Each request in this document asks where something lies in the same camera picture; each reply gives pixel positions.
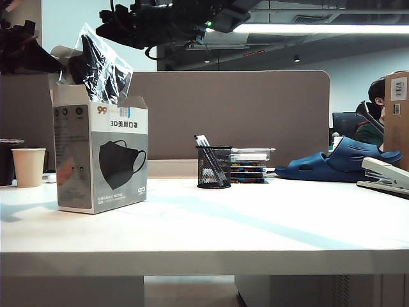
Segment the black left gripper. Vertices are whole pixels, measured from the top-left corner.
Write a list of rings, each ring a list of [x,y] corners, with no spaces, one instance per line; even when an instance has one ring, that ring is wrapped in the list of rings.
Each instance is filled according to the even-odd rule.
[[[18,68],[47,73],[64,70],[64,66],[38,44],[35,27],[32,20],[15,26],[1,20],[1,73],[14,74]]]

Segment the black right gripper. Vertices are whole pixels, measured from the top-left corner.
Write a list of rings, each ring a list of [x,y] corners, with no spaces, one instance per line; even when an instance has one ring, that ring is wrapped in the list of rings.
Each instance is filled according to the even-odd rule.
[[[95,29],[98,36],[135,49],[184,41],[201,43],[205,37],[197,1],[110,3],[98,16],[103,23]],[[132,24],[132,36],[117,24]]]

